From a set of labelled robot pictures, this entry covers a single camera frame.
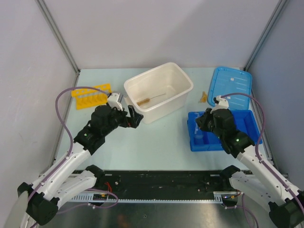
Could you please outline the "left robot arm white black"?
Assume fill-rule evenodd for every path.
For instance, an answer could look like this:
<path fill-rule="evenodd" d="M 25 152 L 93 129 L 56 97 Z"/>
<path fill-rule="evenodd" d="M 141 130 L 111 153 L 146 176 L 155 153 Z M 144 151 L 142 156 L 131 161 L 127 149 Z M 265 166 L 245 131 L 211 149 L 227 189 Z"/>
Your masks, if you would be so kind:
<path fill-rule="evenodd" d="M 137 128 L 143 115 L 132 105 L 128 111 L 119 110 L 109 104 L 98 106 L 91 119 L 72 141 L 68 150 L 55 164 L 31 184 L 23 182 L 17 188 L 18 195 L 28 193 L 26 214 L 36 224 L 47 224 L 58 210 L 75 195 L 93 188 L 101 189 L 105 184 L 103 172 L 95 165 L 83 171 L 79 178 L 66 181 L 74 170 L 90 158 L 104 143 L 105 138 L 117 127 Z"/>

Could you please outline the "brown bottle brush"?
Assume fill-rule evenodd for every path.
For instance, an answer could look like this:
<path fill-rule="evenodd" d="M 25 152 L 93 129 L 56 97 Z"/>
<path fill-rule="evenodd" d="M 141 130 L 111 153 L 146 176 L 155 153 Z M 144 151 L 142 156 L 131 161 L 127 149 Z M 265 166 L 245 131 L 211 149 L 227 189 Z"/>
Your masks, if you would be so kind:
<path fill-rule="evenodd" d="M 141 101 L 138 101 L 138 102 L 137 102 L 137 105 L 138 105 L 138 106 L 141 106 L 141 105 L 143 105 L 143 104 L 146 104 L 146 103 L 150 102 L 152 99 L 157 98 L 157 97 L 160 97 L 160 96 L 163 96 L 163 95 L 166 95 L 166 94 L 164 93 L 164 94 L 157 95 L 157 96 L 154 96 L 154 97 L 145 98 L 145 99 L 143 99 L 143 100 L 141 100 Z"/>

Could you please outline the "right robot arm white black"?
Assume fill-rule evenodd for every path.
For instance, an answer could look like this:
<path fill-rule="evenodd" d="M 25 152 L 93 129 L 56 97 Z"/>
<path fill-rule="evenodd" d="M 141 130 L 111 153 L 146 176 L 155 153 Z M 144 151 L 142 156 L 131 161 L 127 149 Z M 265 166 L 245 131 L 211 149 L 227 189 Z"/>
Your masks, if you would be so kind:
<path fill-rule="evenodd" d="M 199 129 L 218 137 L 227 154 L 244 164 L 254 175 L 246 177 L 236 166 L 222 171 L 219 185 L 223 190 L 235 188 L 268 212 L 278 228 L 295 228 L 304 220 L 304 192 L 285 178 L 267 159 L 258 145 L 235 124 L 229 109 L 207 108 L 195 120 Z"/>

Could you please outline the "clear watch glass dish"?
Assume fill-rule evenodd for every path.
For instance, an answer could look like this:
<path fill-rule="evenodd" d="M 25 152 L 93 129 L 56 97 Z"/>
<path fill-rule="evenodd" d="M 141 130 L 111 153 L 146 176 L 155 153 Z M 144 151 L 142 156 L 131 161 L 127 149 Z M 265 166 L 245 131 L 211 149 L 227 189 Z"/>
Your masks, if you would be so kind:
<path fill-rule="evenodd" d="M 202 135 L 202 134 L 195 134 L 194 135 L 194 144 L 203 145 L 204 144 L 203 136 L 204 135 Z"/>

